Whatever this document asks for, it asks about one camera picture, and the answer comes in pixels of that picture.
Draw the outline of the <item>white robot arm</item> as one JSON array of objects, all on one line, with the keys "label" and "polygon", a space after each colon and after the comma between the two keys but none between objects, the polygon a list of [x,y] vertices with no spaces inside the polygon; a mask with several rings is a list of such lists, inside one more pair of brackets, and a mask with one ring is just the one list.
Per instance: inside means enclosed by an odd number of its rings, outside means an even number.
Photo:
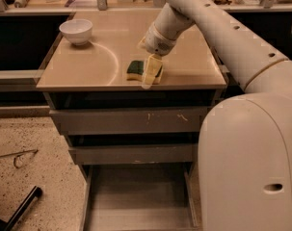
[{"label": "white robot arm", "polygon": [[292,61],[214,0],[166,0],[143,46],[165,56],[197,25],[242,89],[199,132],[203,231],[292,231]]}]

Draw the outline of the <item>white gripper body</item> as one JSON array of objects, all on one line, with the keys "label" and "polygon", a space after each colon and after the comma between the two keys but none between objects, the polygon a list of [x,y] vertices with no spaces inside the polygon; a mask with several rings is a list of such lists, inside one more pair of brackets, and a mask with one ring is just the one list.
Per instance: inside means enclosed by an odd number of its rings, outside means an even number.
[{"label": "white gripper body", "polygon": [[153,22],[145,35],[145,48],[151,54],[168,55],[176,45],[175,29],[166,23]]}]

